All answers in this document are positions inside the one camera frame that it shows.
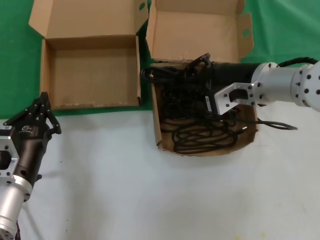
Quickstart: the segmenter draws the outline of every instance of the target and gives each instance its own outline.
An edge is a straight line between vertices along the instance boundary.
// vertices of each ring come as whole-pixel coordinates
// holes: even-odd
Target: cardboard box
[[[152,0],[146,33],[151,57],[168,62],[156,63],[162,67],[181,67],[205,53],[215,62],[238,63],[254,47],[251,14],[241,14],[244,9],[245,0]],[[161,132],[161,86],[152,85],[151,90],[156,144],[173,152],[172,135]],[[240,118],[257,119],[255,107],[240,108]],[[224,155],[247,146],[254,141],[257,126],[238,122],[235,129],[243,127],[247,130],[233,147],[192,156]]]
[[[138,106],[137,31],[146,0],[34,0],[29,25],[44,36],[40,91],[52,108]]]

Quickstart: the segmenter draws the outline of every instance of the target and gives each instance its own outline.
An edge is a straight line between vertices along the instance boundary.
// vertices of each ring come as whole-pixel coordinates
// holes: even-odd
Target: black cable
[[[20,227],[19,227],[19,223],[18,221],[16,221],[16,235],[15,235],[15,238],[14,240],[21,240],[21,236],[20,236]]]
[[[285,61],[279,64],[279,67],[284,68],[295,64],[313,64],[315,65],[318,60],[310,57],[298,57],[289,61]]]

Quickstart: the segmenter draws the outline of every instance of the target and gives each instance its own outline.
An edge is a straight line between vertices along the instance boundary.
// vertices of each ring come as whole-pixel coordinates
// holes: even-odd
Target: white surface
[[[180,157],[155,146],[151,111],[59,117],[22,240],[318,240],[320,113],[260,108],[248,147]]]

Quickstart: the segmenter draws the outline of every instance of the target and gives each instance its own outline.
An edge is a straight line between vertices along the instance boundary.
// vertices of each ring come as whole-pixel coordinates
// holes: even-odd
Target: cardboard box lid
[[[34,0],[29,25],[47,39],[135,35],[147,0]]]
[[[254,47],[245,0],[152,0],[146,41],[151,57],[194,60],[210,53],[216,62],[236,63]]]

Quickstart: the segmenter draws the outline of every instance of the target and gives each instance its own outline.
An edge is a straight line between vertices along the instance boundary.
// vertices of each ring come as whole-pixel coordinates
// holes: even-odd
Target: green backdrop
[[[39,96],[42,37],[28,26],[33,0],[0,0],[0,119],[9,118]],[[246,0],[252,12],[254,50],[243,62],[283,62],[296,57],[320,59],[319,0]],[[151,63],[140,36],[141,67]],[[57,115],[151,110],[151,94],[141,83],[142,107],[57,111]]]

